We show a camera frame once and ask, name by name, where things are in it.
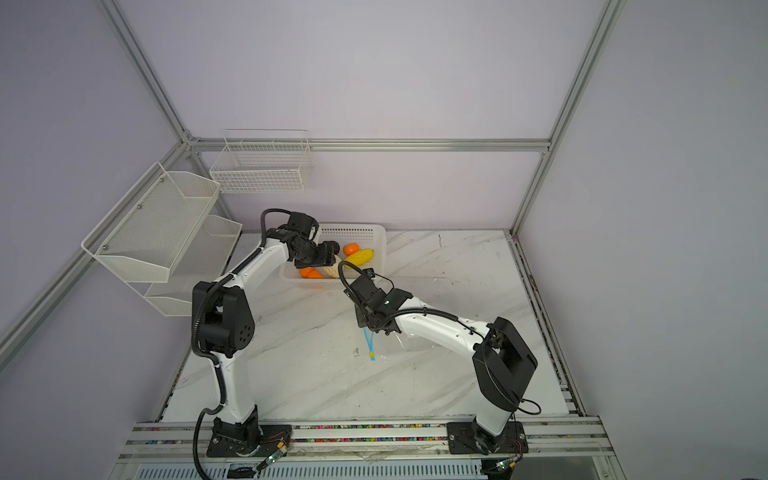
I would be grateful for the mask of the clear zip top bag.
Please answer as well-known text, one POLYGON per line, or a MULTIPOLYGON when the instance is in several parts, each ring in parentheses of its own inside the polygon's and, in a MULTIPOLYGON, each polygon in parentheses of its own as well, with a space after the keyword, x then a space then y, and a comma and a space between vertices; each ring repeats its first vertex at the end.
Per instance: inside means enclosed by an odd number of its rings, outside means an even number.
POLYGON ((369 352, 369 359, 377 361, 378 359, 394 358, 413 352, 418 349, 417 341, 414 337, 397 332, 388 334, 375 333, 368 327, 363 328, 366 344, 369 352))

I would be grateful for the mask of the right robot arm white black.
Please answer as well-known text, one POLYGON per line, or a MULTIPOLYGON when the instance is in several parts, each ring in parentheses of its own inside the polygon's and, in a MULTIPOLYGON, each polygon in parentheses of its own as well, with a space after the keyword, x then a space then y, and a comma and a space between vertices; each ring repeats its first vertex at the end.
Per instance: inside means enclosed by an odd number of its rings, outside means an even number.
POLYGON ((373 277, 369 272, 353 281, 341 279, 358 326, 372 333, 422 338, 467 361, 481 395, 475 429, 491 439, 500 437, 527 401, 525 394, 538 368, 538 359, 516 327, 502 317, 492 322, 460 317, 395 286, 385 291, 373 277))

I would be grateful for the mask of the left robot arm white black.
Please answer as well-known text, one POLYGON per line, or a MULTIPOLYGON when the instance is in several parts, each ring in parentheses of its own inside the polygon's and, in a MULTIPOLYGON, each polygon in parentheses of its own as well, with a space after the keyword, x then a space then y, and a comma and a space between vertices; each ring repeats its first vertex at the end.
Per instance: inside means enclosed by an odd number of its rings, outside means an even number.
POLYGON ((211 362, 219 392, 218 405, 203 410, 214 417, 214 434, 253 449, 260 441, 257 406, 247 365, 239 355, 255 334, 254 295, 282 265, 296 268, 331 266, 338 248, 316 241, 318 222, 308 214, 270 208, 260 217, 258 246, 227 273, 193 288, 191 349, 211 362))

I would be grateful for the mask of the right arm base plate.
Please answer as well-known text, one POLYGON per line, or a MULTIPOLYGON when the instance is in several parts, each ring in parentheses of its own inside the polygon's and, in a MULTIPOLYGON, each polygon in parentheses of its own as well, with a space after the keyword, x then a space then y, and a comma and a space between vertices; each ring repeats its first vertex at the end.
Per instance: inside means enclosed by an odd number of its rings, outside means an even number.
POLYGON ((483 430, 475 421, 449 422, 446 425, 451 454, 526 454, 529 452, 523 424, 508 421, 499 435, 483 430))

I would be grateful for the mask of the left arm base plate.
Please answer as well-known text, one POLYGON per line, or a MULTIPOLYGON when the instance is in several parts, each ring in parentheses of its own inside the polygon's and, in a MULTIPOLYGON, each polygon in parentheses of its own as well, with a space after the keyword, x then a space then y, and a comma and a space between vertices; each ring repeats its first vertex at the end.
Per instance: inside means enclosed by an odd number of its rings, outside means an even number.
POLYGON ((278 450, 280 443, 288 445, 291 436, 292 427, 287 424, 261 425, 255 421, 245 425, 215 419, 206 456, 266 458, 278 450))

